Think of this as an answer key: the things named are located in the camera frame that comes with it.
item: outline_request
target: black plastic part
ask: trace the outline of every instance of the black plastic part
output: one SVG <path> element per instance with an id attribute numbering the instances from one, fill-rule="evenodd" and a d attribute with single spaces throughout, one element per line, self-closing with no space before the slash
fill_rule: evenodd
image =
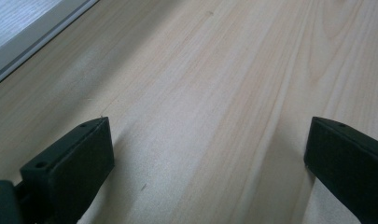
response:
<path id="1" fill-rule="evenodd" d="M 113 167 L 108 119 L 77 126 L 21 168 L 24 186 L 42 215 L 36 218 L 77 223 Z"/>
<path id="2" fill-rule="evenodd" d="M 0 224 L 77 223 L 113 167 L 108 118 L 82 123 L 0 181 Z"/>
<path id="3" fill-rule="evenodd" d="M 14 186 L 6 180 L 0 180 L 0 223 L 23 224 Z"/>
<path id="4" fill-rule="evenodd" d="M 362 223 L 378 223 L 378 141 L 337 121 L 313 118 L 304 161 Z"/>

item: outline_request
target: wooden floor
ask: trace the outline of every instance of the wooden floor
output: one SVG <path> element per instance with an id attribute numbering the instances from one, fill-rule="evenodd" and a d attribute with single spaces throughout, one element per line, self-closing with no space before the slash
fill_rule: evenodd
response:
<path id="1" fill-rule="evenodd" d="M 378 139 L 378 1 L 102 0 L 0 84 L 0 179 L 101 116 L 80 223 L 358 223 L 302 157 L 313 116 Z"/>

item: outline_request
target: screw hole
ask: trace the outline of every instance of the screw hole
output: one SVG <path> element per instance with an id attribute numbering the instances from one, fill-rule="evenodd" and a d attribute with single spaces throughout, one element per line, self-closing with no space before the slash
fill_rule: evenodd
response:
<path id="1" fill-rule="evenodd" d="M 43 168 L 45 166 L 47 166 L 47 163 L 45 161 L 41 161 L 41 162 L 38 162 L 35 167 L 36 168 Z"/>

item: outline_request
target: black clamp jaw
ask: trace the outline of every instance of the black clamp jaw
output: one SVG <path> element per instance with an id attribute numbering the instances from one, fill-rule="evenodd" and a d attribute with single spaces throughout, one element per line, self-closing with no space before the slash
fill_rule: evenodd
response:
<path id="1" fill-rule="evenodd" d="M 0 180 L 0 224 L 77 223 L 114 167 L 108 118 L 80 124 Z"/>
<path id="2" fill-rule="evenodd" d="M 378 141 L 340 122 L 313 118 L 304 161 L 361 223 L 378 223 Z"/>

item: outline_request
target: wood grain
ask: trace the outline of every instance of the wood grain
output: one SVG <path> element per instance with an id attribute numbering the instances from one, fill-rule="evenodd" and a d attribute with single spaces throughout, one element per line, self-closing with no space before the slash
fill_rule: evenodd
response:
<path id="1" fill-rule="evenodd" d="M 80 223 L 358 223 L 302 156 L 313 116 L 378 139 L 378 1 L 100 1 L 0 84 L 0 178 L 101 116 Z"/>

